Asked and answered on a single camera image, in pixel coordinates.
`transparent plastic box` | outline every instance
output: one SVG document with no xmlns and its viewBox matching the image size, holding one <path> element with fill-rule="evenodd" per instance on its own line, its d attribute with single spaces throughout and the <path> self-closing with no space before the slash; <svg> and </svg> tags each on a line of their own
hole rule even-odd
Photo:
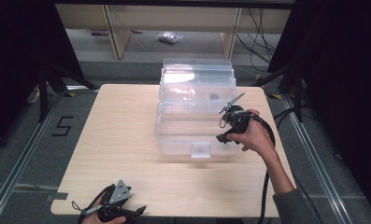
<svg viewBox="0 0 371 224">
<path fill-rule="evenodd" d="M 159 99 L 188 105 L 189 112 L 215 112 L 235 97 L 235 76 L 229 60 L 165 59 Z"/>
<path fill-rule="evenodd" d="M 236 143 L 216 138 L 231 128 L 220 128 L 219 111 L 235 97 L 230 61 L 164 60 L 155 123 L 161 152 L 193 158 L 236 154 Z"/>
</svg>

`human arm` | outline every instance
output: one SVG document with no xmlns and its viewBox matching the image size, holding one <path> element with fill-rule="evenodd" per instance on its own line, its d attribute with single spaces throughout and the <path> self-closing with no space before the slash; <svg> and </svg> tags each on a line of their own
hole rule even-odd
<svg viewBox="0 0 371 224">
<path fill-rule="evenodd" d="M 250 109 L 248 112 L 259 116 L 256 110 Z M 243 151 L 253 150 L 264 160 L 282 223 L 320 223 L 285 172 L 269 133 L 259 121 L 251 119 L 245 133 L 230 133 L 226 138 L 242 143 Z"/>
<path fill-rule="evenodd" d="M 248 112 L 259 115 L 259 112 L 256 110 L 250 109 Z M 245 133 L 230 133 L 226 138 L 242 143 L 243 151 L 250 149 L 261 156 L 276 195 L 284 194 L 295 189 L 293 182 L 291 182 L 281 164 L 278 153 L 270 140 L 269 133 L 259 121 L 251 119 L 249 128 Z"/>
</svg>

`gray carpet floor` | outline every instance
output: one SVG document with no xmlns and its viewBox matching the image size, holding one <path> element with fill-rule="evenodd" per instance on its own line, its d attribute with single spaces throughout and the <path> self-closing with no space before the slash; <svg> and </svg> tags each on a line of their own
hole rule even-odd
<svg viewBox="0 0 371 224">
<path fill-rule="evenodd" d="M 81 62 L 86 79 L 97 85 L 105 83 L 159 84 L 161 63 L 92 63 Z M 249 86 L 256 81 L 254 75 L 266 77 L 267 73 L 255 70 L 251 66 L 235 67 L 238 86 Z M 78 85 L 70 79 L 67 85 Z M 266 94 L 278 93 L 280 78 L 264 85 Z M 0 216 L 0 223 L 77 223 L 77 216 L 55 216 L 50 211 L 50 196 L 58 189 L 67 164 L 81 134 L 83 125 L 92 108 L 97 93 L 77 92 L 74 96 L 63 97 L 55 108 L 46 131 L 36 147 L 17 187 L 11 194 Z M 267 99 L 272 114 L 285 110 L 283 100 Z M 334 185 L 349 210 L 354 223 L 371 223 L 371 208 L 351 176 L 346 165 L 334 158 L 335 149 L 324 133 L 318 117 L 312 108 L 303 108 L 304 125 L 307 128 L 315 148 L 326 167 Z M 71 126 L 67 136 L 54 136 L 63 133 L 57 128 L 60 118 L 63 125 Z M 5 136 L 6 144 L 0 146 L 0 185 L 6 180 L 14 163 L 27 144 L 39 118 L 38 102 L 26 106 Z M 286 117 L 278 127 L 279 135 L 286 151 L 293 174 L 305 188 L 319 212 L 323 223 L 338 223 L 321 184 L 311 166 L 296 130 Z M 255 218 L 244 218 L 247 224 L 256 223 Z M 279 223 L 274 218 L 272 223 Z"/>
</svg>

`aluminum rail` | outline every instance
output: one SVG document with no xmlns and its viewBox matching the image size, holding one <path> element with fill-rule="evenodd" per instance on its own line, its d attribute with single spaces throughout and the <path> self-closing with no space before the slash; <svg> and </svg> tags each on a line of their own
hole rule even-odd
<svg viewBox="0 0 371 224">
<path fill-rule="evenodd" d="M 36 125 L 36 128 L 31 135 L 30 139 L 27 142 L 24 150 L 22 151 L 21 155 L 17 159 L 15 165 L 13 166 L 10 174 L 8 175 L 7 179 L 5 180 L 4 184 L 0 188 L 0 215 L 4 210 L 7 201 L 10 198 L 11 193 L 16 188 L 16 184 L 19 181 L 22 173 L 24 172 L 29 160 L 31 159 L 37 144 L 39 143 L 43 133 L 46 130 L 50 122 L 51 115 L 54 112 L 54 109 L 59 104 L 61 99 L 63 98 L 63 93 L 56 93 L 53 96 L 52 102 L 50 104 L 50 110 L 48 114 Z"/>
<path fill-rule="evenodd" d="M 286 105 L 286 109 L 293 108 L 293 102 L 288 95 L 284 95 L 283 99 L 284 104 Z M 348 209 L 346 208 L 346 205 L 340 198 L 339 193 L 334 186 L 334 183 L 332 182 L 324 165 L 322 164 L 316 148 L 314 148 L 313 143 L 311 142 L 307 134 L 304 124 L 298 121 L 298 118 L 295 116 L 294 113 L 291 113 L 290 116 L 293 122 L 293 126 L 295 127 L 295 130 L 298 133 L 302 144 L 304 145 L 305 152 L 310 159 L 313 170 L 321 183 L 321 187 L 324 190 L 325 195 L 327 196 L 328 202 L 333 208 L 338 222 L 346 224 L 353 223 L 350 218 Z"/>
</svg>

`floor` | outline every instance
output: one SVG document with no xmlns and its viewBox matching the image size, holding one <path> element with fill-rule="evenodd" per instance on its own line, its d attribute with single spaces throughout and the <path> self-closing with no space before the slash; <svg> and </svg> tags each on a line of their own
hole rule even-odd
<svg viewBox="0 0 371 224">
<path fill-rule="evenodd" d="M 88 30 L 67 30 L 85 76 L 95 82 L 104 83 L 107 80 L 119 82 L 115 74 L 117 66 L 146 64 L 142 69 L 156 71 L 159 76 L 164 58 L 223 58 L 219 34 L 178 32 L 183 36 L 182 39 L 175 44 L 167 44 L 158 40 L 161 32 L 163 31 L 140 31 L 139 34 L 132 34 L 123 58 L 117 60 L 114 58 L 107 36 L 91 35 Z M 252 46 L 251 38 L 254 36 L 239 34 L 239 39 Z M 279 38 L 280 35 L 264 37 L 272 46 L 269 47 L 271 49 L 278 43 Z M 255 55 L 250 56 L 250 52 L 244 48 L 239 39 L 236 39 L 231 62 L 235 73 L 238 74 L 239 85 L 247 85 L 248 82 L 242 82 L 243 79 L 255 81 L 258 75 L 267 76 L 265 70 L 268 63 Z M 255 45 L 254 49 L 269 59 L 270 51 L 266 50 L 264 45 Z M 264 86 L 266 94 L 272 97 L 267 100 L 274 115 L 292 107 L 293 103 L 291 95 L 280 95 L 277 91 L 278 82 L 279 79 Z M 281 100 L 274 98 L 277 94 L 282 97 Z M 14 171 L 20 173 L 20 177 L 13 183 L 15 188 L 11 196 L 3 201 L 6 206 L 0 211 L 0 223 L 28 223 L 33 220 L 44 220 L 45 223 L 77 221 L 73 216 L 53 216 L 50 213 L 50 204 L 95 95 L 96 93 L 88 92 L 79 93 L 73 98 L 57 94 L 50 97 L 51 105 L 55 106 L 56 112 L 51 115 L 51 121 L 47 123 L 42 136 L 36 137 L 37 149 L 31 153 L 29 161 L 24 164 L 22 170 Z M 305 108 L 302 113 L 304 116 L 302 123 L 297 122 L 294 115 L 289 115 L 277 123 L 298 188 L 305 189 L 303 192 L 306 200 L 307 197 L 310 198 L 310 204 L 316 207 L 323 223 L 371 223 L 371 208 L 367 200 L 344 163 L 333 156 L 335 149 L 325 136 L 313 110 Z M 61 141 L 52 138 L 57 132 L 55 127 L 57 122 L 63 115 L 68 114 L 75 114 L 77 118 L 77 121 L 71 119 L 68 121 L 71 122 L 72 135 Z M 38 128 L 44 129 L 38 127 L 37 116 L 38 105 L 30 104 L 19 115 L 18 121 L 7 134 L 11 136 L 11 141 L 1 146 L 7 150 L 0 150 L 0 190 L 1 186 L 8 182 L 7 177 L 13 173 L 13 167 L 17 167 L 16 162 L 23 156 L 21 154 L 23 149 L 29 145 L 27 136 L 33 136 L 34 130 Z M 60 153 L 56 151 L 57 147 L 61 149 Z M 243 221 L 247 224 L 256 223 L 253 218 L 244 218 Z M 274 218 L 272 222 L 279 223 L 279 220 Z"/>
</svg>

